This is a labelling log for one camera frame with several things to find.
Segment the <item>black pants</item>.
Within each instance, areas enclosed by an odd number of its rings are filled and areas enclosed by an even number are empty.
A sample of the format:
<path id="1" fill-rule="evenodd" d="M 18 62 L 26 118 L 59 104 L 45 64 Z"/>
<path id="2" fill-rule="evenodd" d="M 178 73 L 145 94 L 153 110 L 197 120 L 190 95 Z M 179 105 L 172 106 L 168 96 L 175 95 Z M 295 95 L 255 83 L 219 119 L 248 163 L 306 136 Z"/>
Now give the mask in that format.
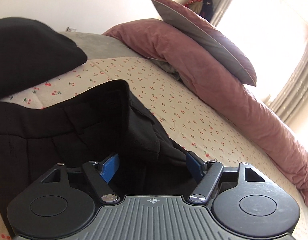
<path id="1" fill-rule="evenodd" d="M 123 80 L 109 81 L 44 109 L 0 102 L 0 214 L 57 163 L 69 168 L 120 156 L 110 185 L 119 195 L 188 197 L 196 186 L 186 150 Z"/>

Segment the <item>cherry print bed sheet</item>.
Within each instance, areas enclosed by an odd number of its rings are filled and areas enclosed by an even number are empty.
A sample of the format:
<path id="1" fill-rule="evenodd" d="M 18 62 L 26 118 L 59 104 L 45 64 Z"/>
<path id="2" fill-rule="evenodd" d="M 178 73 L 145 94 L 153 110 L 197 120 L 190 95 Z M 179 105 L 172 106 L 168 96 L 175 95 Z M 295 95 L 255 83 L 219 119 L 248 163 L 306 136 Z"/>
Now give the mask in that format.
<path id="1" fill-rule="evenodd" d="M 187 87 L 149 60 L 140 57 L 89 60 L 66 74 L 4 100 L 43 109 L 116 79 L 128 82 L 132 93 L 156 116 L 168 135 L 185 149 L 203 160 L 217 160 L 225 166 L 250 163 L 289 193 L 301 210 L 293 236 L 308 239 L 308 207 L 268 155 Z"/>

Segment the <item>pink duvet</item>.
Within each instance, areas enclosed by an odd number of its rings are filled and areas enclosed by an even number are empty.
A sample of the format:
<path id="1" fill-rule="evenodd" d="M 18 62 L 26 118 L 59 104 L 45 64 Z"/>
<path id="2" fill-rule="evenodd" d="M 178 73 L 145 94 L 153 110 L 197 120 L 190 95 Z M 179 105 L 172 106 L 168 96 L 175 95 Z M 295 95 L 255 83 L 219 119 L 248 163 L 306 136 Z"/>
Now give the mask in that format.
<path id="1" fill-rule="evenodd" d="M 172 65 L 194 94 L 265 151 L 308 206 L 308 152 L 291 129 L 202 46 L 156 19 L 119 24 L 104 35 L 143 57 Z"/>

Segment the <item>pink grey pillow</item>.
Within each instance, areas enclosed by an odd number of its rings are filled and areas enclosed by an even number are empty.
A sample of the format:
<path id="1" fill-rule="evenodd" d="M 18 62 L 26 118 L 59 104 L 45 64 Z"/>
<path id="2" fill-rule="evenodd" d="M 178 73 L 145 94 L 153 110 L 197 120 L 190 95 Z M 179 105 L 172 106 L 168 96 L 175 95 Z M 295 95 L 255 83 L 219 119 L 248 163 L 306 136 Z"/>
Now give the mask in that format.
<path id="1" fill-rule="evenodd" d="M 196 41 L 241 83 L 257 85 L 257 74 L 251 61 L 207 20 L 175 1 L 151 1 L 164 22 Z"/>

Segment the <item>black folded garment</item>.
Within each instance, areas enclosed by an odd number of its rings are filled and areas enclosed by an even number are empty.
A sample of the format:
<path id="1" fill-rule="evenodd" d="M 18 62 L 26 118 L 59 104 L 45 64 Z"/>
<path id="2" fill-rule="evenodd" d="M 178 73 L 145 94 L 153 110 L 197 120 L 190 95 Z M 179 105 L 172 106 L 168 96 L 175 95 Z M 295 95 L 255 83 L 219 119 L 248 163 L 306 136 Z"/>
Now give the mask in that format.
<path id="1" fill-rule="evenodd" d="M 39 21 L 0 19 L 0 99 L 69 72 L 87 59 L 73 40 Z"/>

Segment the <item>beige curtain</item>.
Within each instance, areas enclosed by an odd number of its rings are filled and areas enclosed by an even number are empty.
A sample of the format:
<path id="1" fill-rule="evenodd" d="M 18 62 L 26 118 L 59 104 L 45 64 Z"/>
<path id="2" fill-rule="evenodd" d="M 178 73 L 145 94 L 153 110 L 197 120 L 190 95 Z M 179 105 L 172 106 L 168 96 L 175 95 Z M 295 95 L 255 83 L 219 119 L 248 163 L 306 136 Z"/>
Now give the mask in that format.
<path id="1" fill-rule="evenodd" d="M 255 68 L 257 85 L 252 93 L 288 121 L 296 106 L 291 88 L 308 61 L 308 0 L 212 1 L 212 25 Z"/>

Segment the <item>hanging clothes in corner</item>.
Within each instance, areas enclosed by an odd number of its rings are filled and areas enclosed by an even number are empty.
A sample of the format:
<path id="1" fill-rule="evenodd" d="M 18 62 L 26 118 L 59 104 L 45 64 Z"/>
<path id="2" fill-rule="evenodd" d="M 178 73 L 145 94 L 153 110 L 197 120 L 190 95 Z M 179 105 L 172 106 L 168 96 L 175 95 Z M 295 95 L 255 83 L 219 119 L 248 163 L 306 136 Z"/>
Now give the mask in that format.
<path id="1" fill-rule="evenodd" d="M 208 22 L 213 17 L 213 0 L 190 0 L 185 5 Z"/>

